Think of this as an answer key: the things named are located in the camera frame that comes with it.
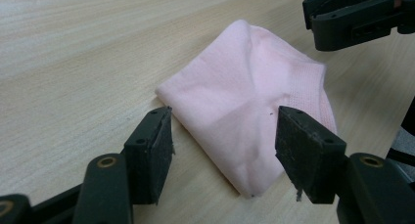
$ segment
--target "wood grain surface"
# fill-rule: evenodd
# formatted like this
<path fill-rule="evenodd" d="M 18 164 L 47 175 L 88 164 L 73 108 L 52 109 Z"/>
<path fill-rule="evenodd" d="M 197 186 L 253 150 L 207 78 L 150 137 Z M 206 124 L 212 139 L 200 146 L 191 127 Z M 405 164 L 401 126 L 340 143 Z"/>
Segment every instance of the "wood grain surface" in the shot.
<path fill-rule="evenodd" d="M 327 64 L 325 88 L 347 154 L 384 157 L 415 93 L 415 35 L 337 52 L 314 49 L 302 0 L 0 0 L 0 196 L 45 201 L 118 153 L 154 91 L 231 22 L 269 29 Z M 136 223 L 338 223 L 336 205 L 296 202 L 284 174 L 239 196 L 177 120 L 160 203 Z"/>

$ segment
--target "folded cloth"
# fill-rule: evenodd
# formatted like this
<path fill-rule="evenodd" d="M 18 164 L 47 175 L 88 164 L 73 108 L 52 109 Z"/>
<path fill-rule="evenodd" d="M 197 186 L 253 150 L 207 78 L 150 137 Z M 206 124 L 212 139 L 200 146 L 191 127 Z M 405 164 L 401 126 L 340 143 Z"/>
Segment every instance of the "folded cloth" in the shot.
<path fill-rule="evenodd" d="M 307 112 L 336 133 L 325 66 L 268 30 L 236 21 L 156 90 L 245 197 L 283 172 L 275 157 L 278 107 Z"/>

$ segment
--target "pink towel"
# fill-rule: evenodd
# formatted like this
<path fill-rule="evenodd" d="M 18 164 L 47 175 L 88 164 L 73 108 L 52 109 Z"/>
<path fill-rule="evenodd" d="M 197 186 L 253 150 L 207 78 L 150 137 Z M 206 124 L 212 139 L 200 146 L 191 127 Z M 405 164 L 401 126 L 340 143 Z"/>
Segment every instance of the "pink towel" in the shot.
<path fill-rule="evenodd" d="M 274 149 L 279 106 L 307 112 L 336 133 L 324 74 L 324 65 L 268 30 L 236 21 L 156 93 L 249 198 L 284 171 Z"/>

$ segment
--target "black cable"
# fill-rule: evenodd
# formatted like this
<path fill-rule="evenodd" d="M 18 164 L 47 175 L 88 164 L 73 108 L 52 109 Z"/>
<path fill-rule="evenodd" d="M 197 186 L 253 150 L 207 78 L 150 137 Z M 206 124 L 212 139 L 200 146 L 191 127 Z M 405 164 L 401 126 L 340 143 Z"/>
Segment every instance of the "black cable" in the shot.
<path fill-rule="evenodd" d="M 390 149 L 387 158 L 415 167 L 415 156 L 400 152 L 395 149 Z"/>

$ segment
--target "black plastic part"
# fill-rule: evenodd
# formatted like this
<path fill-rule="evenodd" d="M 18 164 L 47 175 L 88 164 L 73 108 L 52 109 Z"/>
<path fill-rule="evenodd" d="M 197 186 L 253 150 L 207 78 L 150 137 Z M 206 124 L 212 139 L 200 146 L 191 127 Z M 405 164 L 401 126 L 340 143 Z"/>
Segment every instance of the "black plastic part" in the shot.
<path fill-rule="evenodd" d="M 71 223 L 81 185 L 33 207 L 34 223 Z"/>
<path fill-rule="evenodd" d="M 123 155 L 107 154 L 88 164 L 73 223 L 132 223 L 126 163 Z"/>
<path fill-rule="evenodd" d="M 24 195 L 0 197 L 0 223 L 29 223 L 30 202 Z"/>
<path fill-rule="evenodd" d="M 388 36 L 393 27 L 401 34 L 415 32 L 415 0 L 304 0 L 302 7 L 320 51 Z"/>
<path fill-rule="evenodd" d="M 330 13 L 362 1 L 363 0 L 304 0 L 302 2 L 302 9 L 304 13 L 305 26 L 307 29 L 312 29 L 311 20 L 317 15 Z"/>
<path fill-rule="evenodd" d="M 317 50 L 335 51 L 391 34 L 391 27 L 371 27 L 363 32 L 352 29 L 368 20 L 381 19 L 393 12 L 394 0 L 368 0 L 341 8 L 312 20 L 314 42 Z"/>
<path fill-rule="evenodd" d="M 346 177 L 365 223 L 415 223 L 415 193 L 389 161 L 354 154 Z"/>
<path fill-rule="evenodd" d="M 296 188 L 313 203 L 332 203 L 335 177 L 345 163 L 346 143 L 303 111 L 280 107 L 276 157 Z"/>
<path fill-rule="evenodd" d="M 155 109 L 144 117 L 124 144 L 131 201 L 158 203 L 171 164 L 171 108 Z"/>

